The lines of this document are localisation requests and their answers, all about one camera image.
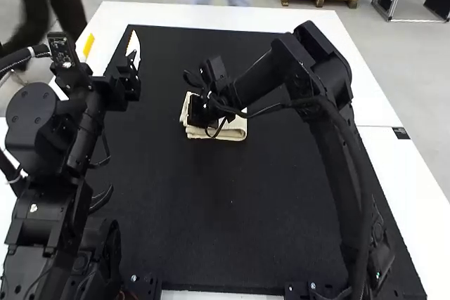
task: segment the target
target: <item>gray floor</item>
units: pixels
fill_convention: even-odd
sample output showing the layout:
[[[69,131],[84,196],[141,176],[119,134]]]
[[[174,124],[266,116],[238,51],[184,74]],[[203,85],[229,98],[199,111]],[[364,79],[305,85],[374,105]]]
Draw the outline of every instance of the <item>gray floor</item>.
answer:
[[[104,0],[83,0],[90,18]],[[183,3],[186,0],[112,0],[157,3]],[[421,6],[422,0],[400,0],[398,18],[432,18]],[[225,0],[214,0],[225,5]],[[279,0],[253,0],[254,6],[281,7]],[[290,8],[314,8],[308,1]],[[336,10],[365,58],[375,78],[400,116],[429,168],[450,199],[450,24],[386,23],[371,6],[360,0],[358,10],[340,3],[326,3]],[[20,18],[19,0],[0,0],[0,41],[13,31]],[[27,79],[49,78],[48,64],[33,65]],[[5,101],[18,85],[0,91]]]

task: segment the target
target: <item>table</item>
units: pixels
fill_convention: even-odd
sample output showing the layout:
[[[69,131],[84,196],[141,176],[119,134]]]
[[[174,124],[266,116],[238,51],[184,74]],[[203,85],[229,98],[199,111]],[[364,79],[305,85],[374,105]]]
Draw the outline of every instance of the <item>table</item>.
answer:
[[[446,231],[450,204],[413,142],[395,136],[391,127],[401,126],[401,122],[334,11],[104,2],[79,41],[86,41],[90,33],[94,34],[96,41],[87,62],[94,74],[102,75],[128,24],[286,32],[305,20],[313,20],[349,61],[354,79],[355,121],[364,145],[428,299],[445,299],[447,266],[450,265],[450,231]],[[2,150],[6,131],[6,123],[0,119]],[[4,181],[0,174],[0,184]],[[8,188],[1,189],[0,194],[0,217],[9,219],[15,197]],[[8,226],[8,221],[1,222],[0,237],[5,236]],[[0,256],[5,253],[3,245]],[[162,294],[163,299],[174,300],[203,300],[211,296],[215,300],[275,298],[206,292],[164,291]]]

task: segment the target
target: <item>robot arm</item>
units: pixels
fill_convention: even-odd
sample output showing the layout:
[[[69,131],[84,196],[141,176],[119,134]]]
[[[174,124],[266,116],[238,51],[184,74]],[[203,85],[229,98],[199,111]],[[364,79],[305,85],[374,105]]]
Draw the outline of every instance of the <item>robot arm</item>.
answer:
[[[352,299],[371,299],[382,287],[394,260],[383,218],[371,196],[370,162],[354,124],[348,62],[312,22],[275,39],[247,72],[231,79],[220,58],[200,66],[199,96],[191,96],[188,123],[217,128],[218,119],[252,118],[291,107],[308,123],[325,164],[349,271]],[[256,113],[240,112],[285,85],[291,101]]]
[[[93,77],[81,63],[74,43],[51,33],[51,69],[68,100],[50,86],[33,83],[17,92],[8,105],[6,148],[27,178],[18,175],[4,154],[0,169],[17,178],[18,196],[6,236],[1,299],[114,299],[120,291],[120,232],[116,221],[89,215],[111,197],[112,187],[93,196],[85,181],[108,111],[125,111],[138,100],[141,83],[133,57]],[[49,50],[45,45],[39,47]],[[2,59],[5,70],[22,62],[27,50]]]

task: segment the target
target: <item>black rubber mat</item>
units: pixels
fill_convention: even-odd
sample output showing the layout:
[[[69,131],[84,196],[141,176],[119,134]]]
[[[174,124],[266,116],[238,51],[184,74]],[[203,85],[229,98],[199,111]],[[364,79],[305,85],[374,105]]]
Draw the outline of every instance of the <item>black rubber mat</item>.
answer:
[[[289,281],[343,285],[334,201],[314,139],[293,111],[250,120],[240,143],[188,140],[179,123],[189,90],[184,68],[196,70],[201,60],[221,55],[237,76],[276,34],[133,28],[142,47],[141,100],[126,113],[108,113],[112,161],[88,177],[96,191],[115,184],[99,214],[120,223],[124,278],[152,272],[168,289],[264,294],[282,294]],[[125,46],[122,39],[116,54]],[[256,105],[286,95],[279,89]],[[397,245],[389,283],[400,294],[424,294],[377,186]],[[396,299],[389,289],[380,299]]]

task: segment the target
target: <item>folded towel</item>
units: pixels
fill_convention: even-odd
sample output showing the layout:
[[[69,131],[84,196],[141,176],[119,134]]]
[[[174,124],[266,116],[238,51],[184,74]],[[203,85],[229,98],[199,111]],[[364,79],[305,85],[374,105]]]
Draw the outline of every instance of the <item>folded towel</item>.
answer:
[[[203,128],[198,128],[196,126],[191,126],[188,124],[188,108],[191,95],[197,94],[191,93],[190,91],[186,93],[183,108],[181,109],[180,122],[186,128],[186,135],[188,136],[188,138],[210,138],[205,133],[205,130]],[[208,133],[210,135],[214,135],[216,131],[216,129],[208,128]],[[231,123],[225,122],[216,139],[224,141],[243,141],[246,137],[247,120],[243,119],[242,117],[236,116],[236,118]]]

